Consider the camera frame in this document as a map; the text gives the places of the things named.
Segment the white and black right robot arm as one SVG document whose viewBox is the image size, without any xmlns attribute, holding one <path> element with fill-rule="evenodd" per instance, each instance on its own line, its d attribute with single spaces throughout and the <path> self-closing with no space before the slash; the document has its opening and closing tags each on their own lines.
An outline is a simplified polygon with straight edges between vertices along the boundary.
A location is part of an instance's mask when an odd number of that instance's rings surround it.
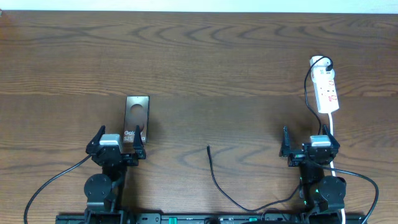
<svg viewBox="0 0 398 224">
<path fill-rule="evenodd" d="M 321 135 L 311 136 L 308 143 L 294 149 L 289 131 L 284 127 L 279 156 L 287 158 L 289 167 L 299 168 L 300 193 L 305 204 L 302 219 L 305 223 L 315 221 L 315 215 L 331 215 L 331 221 L 337 222 L 335 213 L 345 207 L 345 179 L 324 173 L 324 168 L 334 160 L 339 148 L 340 144 L 324 125 Z"/>
</svg>

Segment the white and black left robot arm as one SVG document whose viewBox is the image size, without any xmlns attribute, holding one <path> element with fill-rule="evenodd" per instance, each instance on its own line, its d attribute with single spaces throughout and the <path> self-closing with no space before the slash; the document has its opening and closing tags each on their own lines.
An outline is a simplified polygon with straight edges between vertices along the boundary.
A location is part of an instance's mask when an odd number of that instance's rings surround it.
<svg viewBox="0 0 398 224">
<path fill-rule="evenodd" d="M 134 152 L 123 153 L 121 137 L 106 134 L 102 126 L 86 146 L 86 153 L 102 168 L 102 173 L 92 175 L 84 186 L 87 208 L 84 224 L 134 223 L 135 218 L 121 207 L 127 168 L 138 166 L 146 158 L 140 126 L 136 126 L 132 142 Z"/>
</svg>

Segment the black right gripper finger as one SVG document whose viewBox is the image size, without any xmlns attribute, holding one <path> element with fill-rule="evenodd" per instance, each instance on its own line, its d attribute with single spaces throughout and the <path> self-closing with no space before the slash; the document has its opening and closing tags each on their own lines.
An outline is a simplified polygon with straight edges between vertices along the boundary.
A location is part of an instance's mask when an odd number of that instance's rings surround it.
<svg viewBox="0 0 398 224">
<path fill-rule="evenodd" d="M 289 131 L 286 126 L 283 128 L 282 143 L 279 151 L 280 157 L 288 157 L 292 153 L 290 145 Z"/>
<path fill-rule="evenodd" d="M 333 148 L 333 149 L 339 149 L 340 148 L 340 144 L 335 139 L 335 137 L 332 135 L 329 127 L 326 124 L 324 124 L 322 126 L 322 134 L 328 136 L 328 138 L 329 138 L 329 140 L 331 142 L 331 148 Z"/>
</svg>

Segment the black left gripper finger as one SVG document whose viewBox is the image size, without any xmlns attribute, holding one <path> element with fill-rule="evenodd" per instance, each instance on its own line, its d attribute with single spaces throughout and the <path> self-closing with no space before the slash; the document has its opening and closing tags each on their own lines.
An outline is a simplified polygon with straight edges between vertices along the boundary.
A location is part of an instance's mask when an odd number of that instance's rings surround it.
<svg viewBox="0 0 398 224">
<path fill-rule="evenodd" d="M 100 150 L 100 139 L 105 134 L 106 126 L 102 125 L 93 139 L 86 146 L 87 154 L 96 154 Z"/>
<path fill-rule="evenodd" d="M 138 159 L 146 159 L 146 151 L 142 142 L 141 134 L 134 135 L 133 149 Z"/>
</svg>

